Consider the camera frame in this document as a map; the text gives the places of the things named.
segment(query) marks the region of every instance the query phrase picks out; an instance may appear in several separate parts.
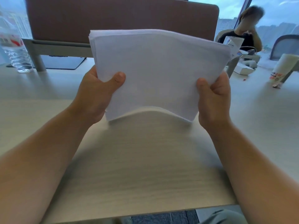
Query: white box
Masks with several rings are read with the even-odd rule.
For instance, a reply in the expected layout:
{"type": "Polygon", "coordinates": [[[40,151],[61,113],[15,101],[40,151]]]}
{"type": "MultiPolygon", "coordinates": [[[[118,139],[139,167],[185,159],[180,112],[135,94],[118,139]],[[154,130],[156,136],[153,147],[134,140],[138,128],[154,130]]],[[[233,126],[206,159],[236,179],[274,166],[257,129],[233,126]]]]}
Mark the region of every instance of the white box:
{"type": "Polygon", "coordinates": [[[238,63],[237,66],[234,69],[234,72],[240,74],[240,75],[249,75],[252,72],[254,72],[254,69],[251,67],[246,66],[245,64],[238,63]]]}

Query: desk surface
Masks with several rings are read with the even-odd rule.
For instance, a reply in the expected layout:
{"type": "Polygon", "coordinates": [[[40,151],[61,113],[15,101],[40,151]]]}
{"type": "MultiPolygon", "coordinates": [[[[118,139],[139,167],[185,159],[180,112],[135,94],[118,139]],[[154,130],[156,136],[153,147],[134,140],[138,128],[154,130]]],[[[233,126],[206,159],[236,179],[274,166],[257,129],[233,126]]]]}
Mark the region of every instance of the desk surface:
{"type": "MultiPolygon", "coordinates": [[[[0,152],[21,142],[74,98],[88,59],[75,71],[18,74],[0,68],[0,152]]],[[[234,123],[299,180],[299,75],[271,88],[270,72],[233,74],[234,123]]],[[[128,216],[235,204],[207,132],[157,109],[93,125],[66,171],[45,223],[128,216]]]]}

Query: person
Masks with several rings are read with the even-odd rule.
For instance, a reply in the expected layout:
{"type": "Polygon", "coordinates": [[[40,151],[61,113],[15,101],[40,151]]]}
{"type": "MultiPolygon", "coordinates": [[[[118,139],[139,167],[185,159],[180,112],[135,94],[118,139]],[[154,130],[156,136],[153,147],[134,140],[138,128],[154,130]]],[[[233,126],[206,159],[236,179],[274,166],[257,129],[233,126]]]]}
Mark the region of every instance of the person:
{"type": "MultiPolygon", "coordinates": [[[[100,121],[112,94],[126,76],[107,82],[92,67],[73,102],[33,135],[0,157],[0,220],[3,224],[37,224],[83,136],[100,121]]],[[[194,82],[200,94],[199,123],[210,135],[237,200],[244,222],[299,223],[299,185],[263,155],[232,123],[229,78],[223,72],[214,84],[194,82]]],[[[225,223],[223,211],[211,222],[225,223]]]]}
{"type": "Polygon", "coordinates": [[[224,33],[218,40],[223,43],[226,36],[244,38],[242,50],[249,51],[255,48],[256,52],[262,51],[262,41],[256,32],[255,26],[264,15],[264,9],[258,6],[251,6],[244,10],[239,18],[239,24],[233,31],[224,33]]]}

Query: bottle label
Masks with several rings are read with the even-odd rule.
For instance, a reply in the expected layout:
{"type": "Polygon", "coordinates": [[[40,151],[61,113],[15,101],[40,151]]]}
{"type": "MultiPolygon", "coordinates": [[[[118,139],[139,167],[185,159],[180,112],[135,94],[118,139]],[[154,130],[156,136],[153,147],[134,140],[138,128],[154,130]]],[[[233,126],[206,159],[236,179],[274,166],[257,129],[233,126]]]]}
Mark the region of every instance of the bottle label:
{"type": "Polygon", "coordinates": [[[4,47],[21,47],[23,41],[19,35],[0,34],[0,44],[4,47]]]}

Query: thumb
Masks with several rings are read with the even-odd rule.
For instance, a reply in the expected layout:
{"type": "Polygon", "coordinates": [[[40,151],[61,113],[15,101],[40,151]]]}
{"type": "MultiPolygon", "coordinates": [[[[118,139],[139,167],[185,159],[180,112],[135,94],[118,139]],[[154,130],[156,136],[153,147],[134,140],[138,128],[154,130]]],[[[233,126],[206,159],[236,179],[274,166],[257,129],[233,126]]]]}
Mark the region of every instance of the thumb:
{"type": "Polygon", "coordinates": [[[209,84],[207,83],[207,80],[204,78],[199,78],[196,82],[197,91],[200,96],[206,96],[210,93],[212,93],[212,90],[210,89],[209,84]]]}
{"type": "Polygon", "coordinates": [[[123,85],[126,80],[125,73],[119,71],[113,75],[112,79],[107,82],[104,82],[109,93],[113,94],[119,87],[123,85]]]}

